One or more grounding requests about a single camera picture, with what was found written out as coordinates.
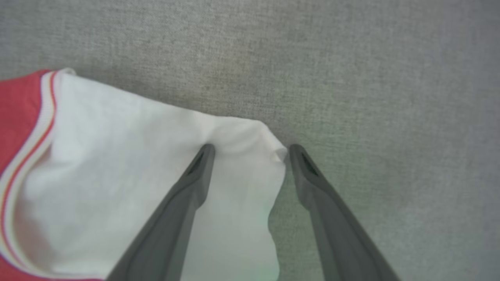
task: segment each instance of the gray fabric surface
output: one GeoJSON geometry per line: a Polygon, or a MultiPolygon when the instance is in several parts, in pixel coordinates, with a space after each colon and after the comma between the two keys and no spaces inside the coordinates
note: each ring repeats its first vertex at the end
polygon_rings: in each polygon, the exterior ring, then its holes
{"type": "MultiPolygon", "coordinates": [[[[500,2],[2,1],[0,79],[83,77],[301,143],[403,280],[500,280],[500,2]]],[[[321,280],[291,171],[280,280],[321,280]]]]}

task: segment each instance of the gray table surface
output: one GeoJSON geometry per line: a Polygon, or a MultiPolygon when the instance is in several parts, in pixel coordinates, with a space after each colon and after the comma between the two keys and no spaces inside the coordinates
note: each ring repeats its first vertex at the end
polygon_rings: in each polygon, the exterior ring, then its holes
{"type": "MultiPolygon", "coordinates": [[[[300,143],[403,280],[500,280],[500,2],[0,2],[0,79],[72,67],[300,143]]],[[[280,280],[321,280],[287,176],[280,280]]]]}

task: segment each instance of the white stripe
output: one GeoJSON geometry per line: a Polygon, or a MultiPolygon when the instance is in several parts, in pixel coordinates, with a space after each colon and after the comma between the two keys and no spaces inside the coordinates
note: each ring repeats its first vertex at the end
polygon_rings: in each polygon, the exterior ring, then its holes
{"type": "MultiPolygon", "coordinates": [[[[21,164],[23,159],[30,153],[30,151],[35,147],[37,142],[40,140],[40,138],[44,135],[44,133],[47,131],[53,117],[55,114],[55,108],[52,100],[52,95],[51,95],[51,75],[54,73],[48,72],[44,74],[41,78],[41,85],[40,85],[40,95],[41,95],[41,103],[40,103],[40,112],[38,115],[38,119],[36,121],[36,125],[29,135],[28,139],[26,142],[23,144],[21,149],[17,152],[15,157],[12,159],[12,161],[8,164],[6,169],[3,171],[1,177],[0,177],[0,201],[4,200],[4,193],[7,189],[7,185],[9,181],[11,180],[11,177],[13,176],[14,172],[18,168],[18,166],[21,164]]],[[[59,71],[54,77],[54,91],[56,92],[59,89],[59,80],[61,79],[61,74],[63,73],[69,73],[69,74],[74,74],[74,71],[72,69],[64,69],[62,71],[59,71]]],[[[7,246],[4,244],[4,240],[0,239],[0,253],[4,256],[4,258],[9,261],[11,264],[15,265],[16,267],[20,269],[24,269],[26,271],[29,271],[31,274],[40,274],[40,275],[45,275],[43,271],[37,269],[29,259],[23,254],[23,251],[19,247],[17,240],[16,240],[16,235],[13,227],[13,222],[14,222],[14,210],[15,210],[15,204],[17,201],[17,197],[19,194],[20,187],[27,175],[27,173],[31,170],[33,165],[40,159],[40,157],[44,154],[44,152],[47,150],[49,145],[52,142],[52,132],[49,132],[45,138],[45,140],[40,144],[40,146],[37,148],[37,150],[31,155],[31,157],[24,163],[23,167],[19,170],[19,173],[16,175],[16,178],[12,182],[12,187],[10,189],[10,192],[8,194],[8,198],[6,201],[6,207],[5,207],[5,221],[2,221],[5,227],[5,232],[6,236],[4,239],[7,239],[8,243],[10,244],[10,247],[12,250],[15,252],[17,257],[21,260],[22,263],[24,263],[24,266],[16,262],[16,259],[11,255],[9,252],[7,246]]]]}

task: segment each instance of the white fabric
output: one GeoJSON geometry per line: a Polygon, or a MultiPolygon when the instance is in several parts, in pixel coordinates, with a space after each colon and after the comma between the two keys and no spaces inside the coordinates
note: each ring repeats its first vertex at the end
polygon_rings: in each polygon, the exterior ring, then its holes
{"type": "Polygon", "coordinates": [[[268,216],[286,149],[260,121],[152,101],[68,73],[53,141],[19,193],[18,251],[52,277],[105,278],[205,143],[216,156],[184,281],[276,280],[268,216]]]}

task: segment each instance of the red fabric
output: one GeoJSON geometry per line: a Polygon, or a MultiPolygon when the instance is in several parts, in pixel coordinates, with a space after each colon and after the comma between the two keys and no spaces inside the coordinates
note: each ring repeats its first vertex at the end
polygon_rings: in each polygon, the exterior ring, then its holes
{"type": "MultiPolygon", "coordinates": [[[[49,70],[0,81],[0,175],[34,129],[41,106],[41,78],[49,70]]],[[[1,281],[48,281],[19,271],[0,255],[1,281]]]]}
{"type": "MultiPolygon", "coordinates": [[[[0,280],[2,281],[66,281],[63,279],[40,278],[17,270],[0,255],[0,280]]],[[[97,279],[80,281],[100,281],[97,279]]]]}

